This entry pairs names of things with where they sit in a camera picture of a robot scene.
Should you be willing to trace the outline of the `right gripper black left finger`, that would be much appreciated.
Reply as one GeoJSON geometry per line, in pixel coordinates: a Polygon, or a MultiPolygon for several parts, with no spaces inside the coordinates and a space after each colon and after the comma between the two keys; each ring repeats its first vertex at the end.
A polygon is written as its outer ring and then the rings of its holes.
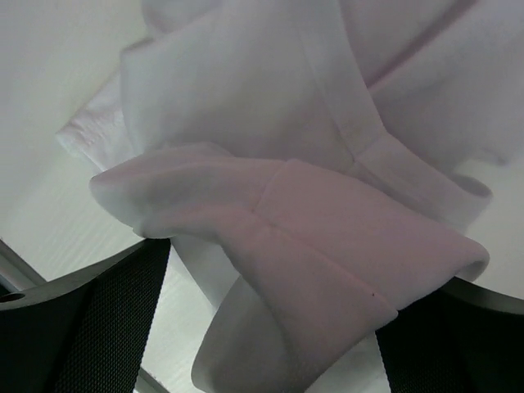
{"type": "Polygon", "coordinates": [[[1,390],[132,392],[169,258],[141,241],[45,281],[1,258],[1,390]]]}

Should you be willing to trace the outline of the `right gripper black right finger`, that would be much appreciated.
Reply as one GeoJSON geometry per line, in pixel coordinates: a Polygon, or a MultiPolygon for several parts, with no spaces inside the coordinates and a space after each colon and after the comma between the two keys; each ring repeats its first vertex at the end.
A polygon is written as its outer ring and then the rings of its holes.
{"type": "Polygon", "coordinates": [[[523,301],[454,278],[377,331],[393,392],[523,390],[523,301]]]}

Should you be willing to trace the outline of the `white t shirt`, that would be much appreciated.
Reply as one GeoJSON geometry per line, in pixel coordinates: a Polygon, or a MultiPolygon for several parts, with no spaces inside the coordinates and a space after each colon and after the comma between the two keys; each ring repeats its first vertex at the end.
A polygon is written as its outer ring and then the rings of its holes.
{"type": "Polygon", "coordinates": [[[215,308],[204,392],[373,374],[374,332],[487,250],[523,148],[520,1],[145,1],[148,36],[58,133],[97,203],[169,239],[215,308]]]}

